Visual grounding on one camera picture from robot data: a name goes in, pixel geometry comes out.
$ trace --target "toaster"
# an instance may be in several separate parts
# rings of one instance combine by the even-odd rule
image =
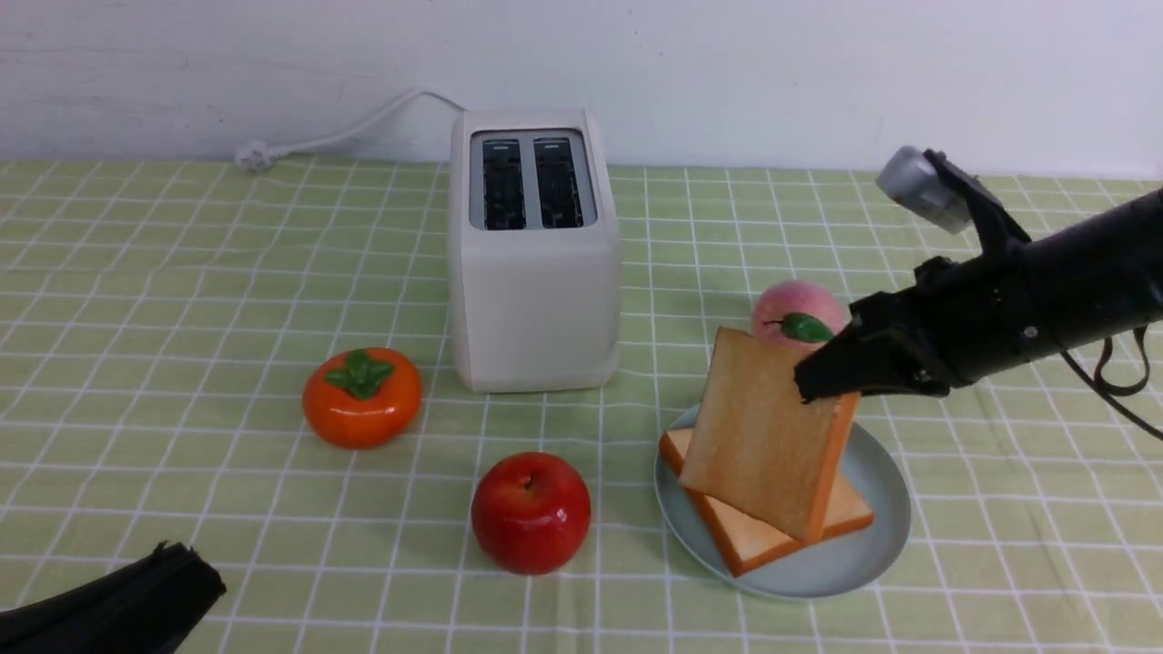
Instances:
[[[469,389],[605,384],[618,367],[621,271],[588,112],[461,114],[449,162],[449,329]]]

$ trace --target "toaster slot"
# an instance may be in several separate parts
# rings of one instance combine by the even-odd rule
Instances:
[[[565,136],[543,136],[533,141],[537,168],[541,225],[545,229],[582,227],[585,216],[578,196],[573,149]]]
[[[487,138],[481,143],[485,229],[525,229],[525,184],[521,143],[516,138]]]

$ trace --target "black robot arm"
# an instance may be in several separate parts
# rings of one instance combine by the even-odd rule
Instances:
[[[972,222],[982,254],[934,257],[912,287],[850,305],[849,325],[795,369],[805,401],[850,391],[947,396],[983,377],[1061,354],[1112,406],[1141,390],[1090,378],[1068,350],[1163,319],[1163,189],[1032,241],[982,184],[943,154],[902,148],[877,179],[894,201],[956,233]],[[1148,365],[1146,353],[1143,363]]]

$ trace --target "red apple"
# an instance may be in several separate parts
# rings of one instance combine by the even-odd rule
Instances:
[[[544,575],[568,563],[590,532],[590,490],[563,458],[513,454],[481,477],[472,496],[472,533],[498,566]]]

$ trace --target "tablecloth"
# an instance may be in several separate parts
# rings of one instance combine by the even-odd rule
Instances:
[[[1163,647],[1163,443],[1057,358],[944,400],[861,403],[913,492],[909,543],[877,583],[783,603],[700,568],[651,478],[718,326],[745,328],[756,296],[789,278],[851,300],[977,242],[893,205],[870,171],[611,178],[616,374],[483,397],[450,362],[444,165],[0,163],[0,606],[171,540],[229,589],[183,654]],[[1034,237],[1158,184],[984,180]],[[302,420],[307,375],[383,344],[420,365],[421,415],[376,450],[326,445]],[[1115,351],[1110,377],[1132,378],[1132,344]],[[1097,347],[1080,354],[1092,367]],[[1157,389],[1127,400],[1155,424]],[[499,571],[466,528],[475,481],[529,449],[570,461],[594,504],[582,552],[536,578]]]

